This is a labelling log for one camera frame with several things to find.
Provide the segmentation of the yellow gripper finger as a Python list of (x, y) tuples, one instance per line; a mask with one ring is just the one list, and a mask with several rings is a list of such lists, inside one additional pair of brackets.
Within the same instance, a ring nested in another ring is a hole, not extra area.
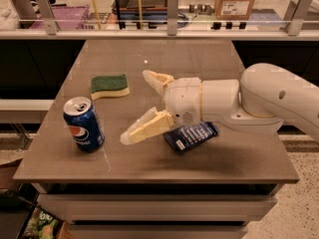
[(146, 82), (162, 97), (166, 87), (174, 82), (171, 75), (160, 74), (150, 70), (144, 70), (143, 76)]
[(169, 131), (173, 125), (172, 115), (168, 111), (159, 112), (153, 107), (121, 134), (120, 142), (124, 145), (135, 144)]

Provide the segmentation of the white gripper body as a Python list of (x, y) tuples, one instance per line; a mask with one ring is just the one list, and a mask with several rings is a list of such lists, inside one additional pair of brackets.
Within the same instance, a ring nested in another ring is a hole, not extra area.
[(199, 78), (180, 78), (165, 89), (163, 96), (165, 109), (172, 115), (176, 124), (200, 122), (200, 87)]

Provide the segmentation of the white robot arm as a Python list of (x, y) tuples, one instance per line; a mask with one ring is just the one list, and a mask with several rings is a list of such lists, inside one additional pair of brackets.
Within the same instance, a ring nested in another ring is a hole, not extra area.
[(125, 145), (202, 121), (249, 133), (274, 133), (288, 123), (319, 141), (319, 88), (278, 66), (254, 64), (238, 80), (175, 79), (153, 71), (143, 76), (165, 109), (137, 119), (121, 135)]

